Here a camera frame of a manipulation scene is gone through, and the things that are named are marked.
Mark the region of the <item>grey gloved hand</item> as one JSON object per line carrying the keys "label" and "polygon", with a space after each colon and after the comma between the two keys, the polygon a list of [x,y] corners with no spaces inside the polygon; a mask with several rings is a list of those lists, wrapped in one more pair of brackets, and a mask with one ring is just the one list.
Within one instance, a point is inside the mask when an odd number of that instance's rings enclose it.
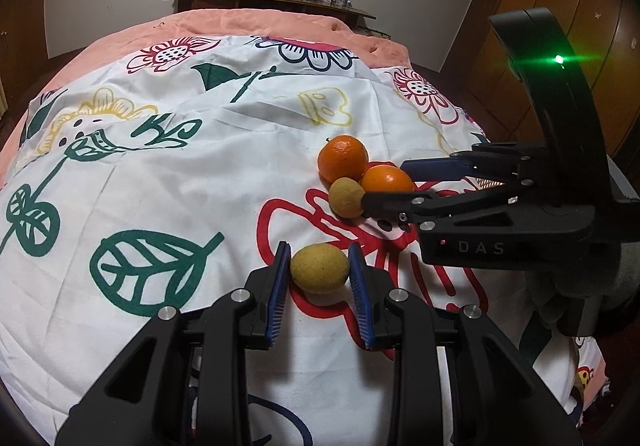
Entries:
{"label": "grey gloved hand", "polygon": [[528,271],[525,278],[535,305],[533,321],[541,328],[563,336],[595,336],[639,293],[639,244],[620,246],[614,271],[590,262],[582,268]]}

